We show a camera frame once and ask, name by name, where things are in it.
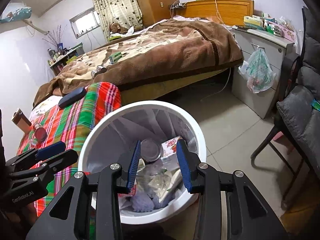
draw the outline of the drawer handle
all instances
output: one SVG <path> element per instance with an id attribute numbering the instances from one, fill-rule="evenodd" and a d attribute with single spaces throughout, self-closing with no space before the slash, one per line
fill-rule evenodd
<path id="1" fill-rule="evenodd" d="M 256 46 L 256 47 L 258 47 L 258 48 L 265 49 L 264 47 L 260 47 L 259 45 L 256 45 L 256 44 L 254 44 L 254 43 L 251 43 L 251 45 Z"/>

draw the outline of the brown blanket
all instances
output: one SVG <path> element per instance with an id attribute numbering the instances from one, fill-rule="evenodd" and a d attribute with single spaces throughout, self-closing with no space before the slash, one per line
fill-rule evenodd
<path id="1" fill-rule="evenodd" d="M 110 64 L 109 56 L 118 51 L 123 57 Z M 77 87 L 105 81 L 115 84 L 120 90 L 127 90 L 231 67 L 241 61 L 239 47 L 223 26 L 214 22 L 170 19 L 138 37 L 113 41 L 79 56 L 39 88 L 34 106 L 57 87 L 64 95 Z M 106 67 L 107 71 L 92 79 L 91 71 L 99 65 Z"/>

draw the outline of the red green plaid cloth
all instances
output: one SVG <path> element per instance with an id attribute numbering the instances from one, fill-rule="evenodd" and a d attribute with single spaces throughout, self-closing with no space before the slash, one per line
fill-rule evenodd
<path id="1" fill-rule="evenodd" d="M 33 122 L 40 123 L 47 132 L 46 140 L 42 144 L 37 144 L 36 148 L 44 148 L 63 141 L 66 144 L 66 150 L 74 149 L 79 155 L 85 139 L 95 125 L 106 114 L 120 106 L 120 92 L 115 85 L 108 82 L 94 83 L 87 87 L 87 94 L 81 100 L 65 109 L 55 106 Z M 30 140 L 34 138 L 33 130 L 25 134 L 20 142 L 18 154 L 27 151 Z M 77 170 L 77 163 L 75 163 L 55 174 L 54 180 L 47 186 L 49 194 L 34 203 L 38 216 Z"/>

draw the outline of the green box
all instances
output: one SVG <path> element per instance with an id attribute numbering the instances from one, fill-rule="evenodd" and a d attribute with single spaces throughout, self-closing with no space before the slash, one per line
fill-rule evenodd
<path id="1" fill-rule="evenodd" d="M 110 59 L 110 63 L 114 64 L 118 59 L 120 59 L 122 57 L 121 52 L 116 52 L 114 54 L 112 54 L 109 59 Z"/>

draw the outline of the white trash can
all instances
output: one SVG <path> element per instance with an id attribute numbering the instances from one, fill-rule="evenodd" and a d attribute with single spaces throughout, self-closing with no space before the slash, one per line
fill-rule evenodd
<path id="1" fill-rule="evenodd" d="M 141 101 L 123 106 L 106 115 L 92 130 L 82 147 L 78 170 L 99 172 L 115 163 L 123 152 L 137 140 L 152 138 L 163 143 L 181 135 L 188 149 L 206 162 L 207 151 L 204 135 L 196 120 L 185 110 L 161 101 Z M 120 212 L 121 223 L 148 224 L 167 220 L 181 212 L 196 199 L 197 194 L 188 193 L 180 184 L 182 195 L 166 207 L 151 212 Z M 92 207 L 96 206 L 96 195 L 92 196 Z"/>

